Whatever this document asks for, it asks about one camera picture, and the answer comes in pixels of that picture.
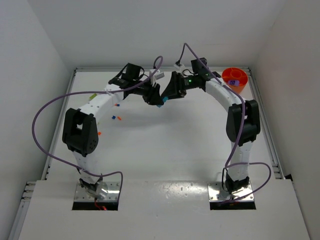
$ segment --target white platform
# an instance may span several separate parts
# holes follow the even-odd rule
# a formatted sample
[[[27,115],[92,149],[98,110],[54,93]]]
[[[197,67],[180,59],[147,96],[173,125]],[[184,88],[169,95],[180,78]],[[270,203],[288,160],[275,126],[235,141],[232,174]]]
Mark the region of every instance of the white platform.
[[[165,74],[158,81],[161,91],[171,76]],[[77,72],[71,92],[102,90],[114,75]],[[249,85],[241,95],[252,99]],[[88,98],[72,96],[66,109],[76,109]],[[111,119],[113,115],[122,120]],[[221,179],[231,150],[226,121],[222,106],[200,89],[189,90],[184,99],[169,100],[161,108],[129,96],[100,121],[102,134],[95,150],[102,173],[124,174],[119,211],[71,211],[79,174],[53,160],[48,180],[36,184],[20,239],[309,239],[288,180],[272,177],[255,194],[257,210],[210,211],[206,182]],[[62,129],[53,154],[76,163],[61,134]],[[271,165],[263,132],[253,144],[250,161]],[[268,170],[251,166],[249,176],[257,188]],[[176,181],[194,181],[198,188],[182,194],[175,190]]]

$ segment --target orange cup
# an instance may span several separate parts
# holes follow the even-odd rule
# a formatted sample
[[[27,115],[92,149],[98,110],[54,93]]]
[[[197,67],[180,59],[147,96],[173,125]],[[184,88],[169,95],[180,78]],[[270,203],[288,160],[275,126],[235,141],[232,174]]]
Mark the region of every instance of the orange cup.
[[[248,82],[248,75],[241,69],[229,67],[222,73],[223,81],[237,94],[240,94]]]

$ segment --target purple cable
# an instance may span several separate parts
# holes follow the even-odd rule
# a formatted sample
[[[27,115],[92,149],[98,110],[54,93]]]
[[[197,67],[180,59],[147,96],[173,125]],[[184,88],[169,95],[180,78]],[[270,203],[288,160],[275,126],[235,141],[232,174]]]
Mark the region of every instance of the purple cable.
[[[183,44],[182,53],[181,53],[181,56],[180,56],[179,60],[177,61],[177,63],[179,63],[179,62],[181,61],[181,59],[182,59],[182,57],[183,57],[183,55],[184,55],[184,52],[185,52],[185,47],[187,47],[187,48],[190,50],[190,52],[191,52],[191,53],[195,56],[195,58],[201,63],[201,65],[208,70],[208,72],[215,78],[215,80],[217,80],[217,82],[221,84],[222,82],[219,80],[219,78],[217,78],[217,77],[214,75],[214,73],[209,69],[209,67],[207,67],[207,66],[200,60],[200,58],[197,56],[197,54],[191,49],[191,47],[190,47],[190,46],[188,45],[188,43],[186,43],[186,42]],[[243,129],[244,129],[245,117],[246,117],[246,104],[245,104],[244,99],[243,99],[238,93],[236,93],[235,91],[233,91],[231,88],[229,88],[229,87],[226,86],[226,85],[223,85],[223,87],[224,87],[225,89],[227,89],[229,92],[231,92],[231,93],[233,93],[234,95],[236,95],[236,96],[240,99],[241,104],[242,104],[242,115],[241,115],[241,122],[240,122],[239,133],[238,133],[238,135],[236,136],[236,139],[235,139],[235,142],[234,142],[234,146],[233,146],[233,148],[232,148],[232,150],[231,150],[231,152],[230,152],[230,155],[229,155],[228,159],[226,160],[226,162],[225,162],[225,164],[224,164],[224,167],[225,167],[225,168],[231,168],[231,167],[237,166],[237,165],[246,165],[246,164],[248,164],[247,162],[238,162],[238,163],[234,163],[234,164],[228,165],[228,164],[230,163],[230,161],[231,161],[231,158],[232,158],[233,155],[235,154],[236,148],[237,148],[237,146],[238,146],[238,144],[239,144],[239,141],[240,141],[240,137],[241,137],[242,131],[243,131]],[[237,199],[234,199],[234,200],[223,201],[223,202],[221,202],[221,204],[233,203],[233,202],[235,202],[236,200],[244,199],[244,198],[246,198],[247,196],[249,196],[249,195],[251,195],[251,194],[259,191],[261,188],[263,188],[263,187],[269,182],[269,180],[270,180],[270,178],[271,178],[271,173],[272,173],[272,171],[271,171],[271,168],[270,168],[270,166],[269,166],[268,164],[266,164],[266,163],[264,163],[264,162],[250,162],[249,165],[265,165],[265,166],[267,166],[268,169],[269,169],[269,176],[268,176],[267,180],[266,180],[260,187],[258,187],[257,189],[253,190],[251,193],[249,193],[249,194],[247,194],[247,195],[245,195],[245,196],[242,196],[242,197],[238,197]]]
[[[126,92],[126,91],[130,91],[132,89],[135,89],[137,87],[139,87],[140,85],[146,83],[157,71],[158,69],[161,67],[162,65],[162,62],[164,60],[164,58],[162,56],[158,56],[156,58],[156,60],[160,59],[160,62],[158,64],[158,66],[155,68],[155,70],[152,72],[152,74],[150,74],[150,76],[148,76],[145,80],[139,82],[138,84],[132,86],[132,87],[128,87],[128,88],[125,88],[125,89],[121,89],[121,90],[115,90],[115,91],[110,91],[109,93],[120,93],[120,92]],[[43,105],[39,111],[35,114],[34,118],[33,118],[33,121],[32,121],[32,127],[31,127],[31,131],[32,131],[32,137],[33,137],[33,140],[35,142],[35,144],[37,145],[37,147],[43,152],[45,153],[46,155],[48,155],[49,157],[53,158],[53,159],[56,159],[64,164],[68,164],[78,170],[82,170],[82,168],[78,165],[75,165],[69,161],[66,161],[66,160],[63,160],[62,158],[59,158],[57,156],[54,156],[52,155],[50,152],[48,152],[47,150],[45,150],[41,145],[40,143],[38,142],[38,139],[36,137],[36,132],[35,132],[35,126],[36,126],[36,121],[37,121],[37,118],[38,116],[40,115],[40,113],[50,104],[54,103],[55,101],[59,100],[59,99],[63,99],[65,97],[68,97],[68,96],[72,96],[72,95],[79,95],[79,94],[107,94],[107,92],[105,91],[77,91],[77,92],[70,92],[70,93],[66,93],[64,95],[61,95],[61,96],[58,96],[52,100],[50,100],[49,102],[47,102],[45,105]],[[121,183],[120,183],[120,188],[119,188],[119,195],[118,195],[118,199],[117,199],[117,203],[119,204],[119,199],[120,199],[120,193],[121,193],[121,190],[122,190],[122,185],[123,185],[123,179],[124,179],[124,175],[121,171],[114,171],[114,172],[111,172],[111,173],[107,173],[107,174],[102,174],[102,175],[98,175],[98,174],[94,174],[94,173],[91,173],[91,172],[88,172],[86,170],[84,170],[83,172],[85,172],[86,174],[89,174],[93,177],[108,177],[108,176],[111,176],[111,175],[114,175],[114,174],[120,174],[121,175]]]

